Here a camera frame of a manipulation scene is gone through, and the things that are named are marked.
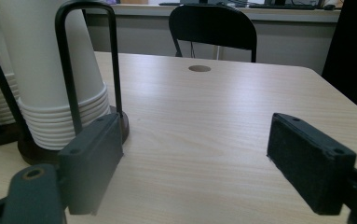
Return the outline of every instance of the screw hole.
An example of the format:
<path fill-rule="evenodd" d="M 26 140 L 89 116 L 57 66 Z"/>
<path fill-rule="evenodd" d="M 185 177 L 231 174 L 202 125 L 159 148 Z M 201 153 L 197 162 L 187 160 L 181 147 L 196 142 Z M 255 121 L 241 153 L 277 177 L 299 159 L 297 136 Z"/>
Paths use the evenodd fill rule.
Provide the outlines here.
<path fill-rule="evenodd" d="M 337 154 L 344 154 L 344 151 L 341 150 L 341 149 L 339 149 L 339 148 L 335 148 L 335 149 L 333 149 L 333 150 L 334 150 L 335 153 L 337 153 Z"/>
<path fill-rule="evenodd" d="M 36 179 L 39 176 L 43 175 L 44 172 L 45 172 L 44 169 L 36 168 L 36 169 L 26 172 L 22 177 L 25 180 L 32 180 L 32 179 Z"/>

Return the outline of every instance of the table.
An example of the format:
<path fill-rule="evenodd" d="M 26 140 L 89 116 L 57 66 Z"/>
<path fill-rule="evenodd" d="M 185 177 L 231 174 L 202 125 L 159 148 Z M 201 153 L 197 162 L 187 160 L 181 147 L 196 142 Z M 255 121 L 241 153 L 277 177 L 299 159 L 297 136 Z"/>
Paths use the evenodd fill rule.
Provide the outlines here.
<path fill-rule="evenodd" d="M 96 53 L 114 103 L 108 53 Z M 96 217 L 68 223 L 345 223 L 313 214 L 268 159 L 271 116 L 357 152 L 357 106 L 308 68 L 120 54 L 130 136 Z M 191 65 L 209 66 L 193 72 Z M 27 164 L 0 147 L 0 198 Z"/>

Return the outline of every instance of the chair backrest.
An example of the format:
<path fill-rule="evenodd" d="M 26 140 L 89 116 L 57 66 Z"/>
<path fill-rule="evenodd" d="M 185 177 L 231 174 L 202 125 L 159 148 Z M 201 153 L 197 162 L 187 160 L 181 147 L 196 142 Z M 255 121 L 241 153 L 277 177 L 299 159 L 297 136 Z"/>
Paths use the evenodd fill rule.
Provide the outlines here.
<path fill-rule="evenodd" d="M 357 1 L 344 1 L 323 78 L 357 104 Z"/>
<path fill-rule="evenodd" d="M 233 7 L 183 5 L 169 18 L 176 56 L 182 57 L 178 40 L 198 42 L 252 52 L 256 61 L 257 35 L 251 20 Z"/>

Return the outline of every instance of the table surface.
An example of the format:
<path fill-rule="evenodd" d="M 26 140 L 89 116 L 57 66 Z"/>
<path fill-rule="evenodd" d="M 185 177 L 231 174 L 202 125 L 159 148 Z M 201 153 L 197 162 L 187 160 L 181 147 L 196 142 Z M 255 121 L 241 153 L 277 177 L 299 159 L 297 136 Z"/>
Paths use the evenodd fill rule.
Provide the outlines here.
<path fill-rule="evenodd" d="M 108 53 L 96 53 L 111 105 Z M 357 106 L 303 67 L 120 54 L 130 136 L 96 217 L 68 223 L 345 223 L 320 217 L 268 159 L 271 116 L 305 120 L 357 153 Z M 209 66 L 194 72 L 191 65 Z M 27 164 L 0 146 L 0 198 Z"/>

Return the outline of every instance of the wooden table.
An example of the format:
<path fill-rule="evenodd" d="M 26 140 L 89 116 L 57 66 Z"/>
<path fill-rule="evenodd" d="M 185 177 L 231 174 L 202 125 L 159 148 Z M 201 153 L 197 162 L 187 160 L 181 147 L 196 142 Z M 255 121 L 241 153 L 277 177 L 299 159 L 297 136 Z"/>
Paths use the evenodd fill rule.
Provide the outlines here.
<path fill-rule="evenodd" d="M 97 53 L 111 104 L 108 53 Z M 99 214 L 68 223 L 345 223 L 313 214 L 268 159 L 271 116 L 299 117 L 357 152 L 357 106 L 303 67 L 120 54 L 125 156 Z M 205 65 L 209 72 L 193 72 Z M 27 164 L 0 147 L 0 198 Z"/>

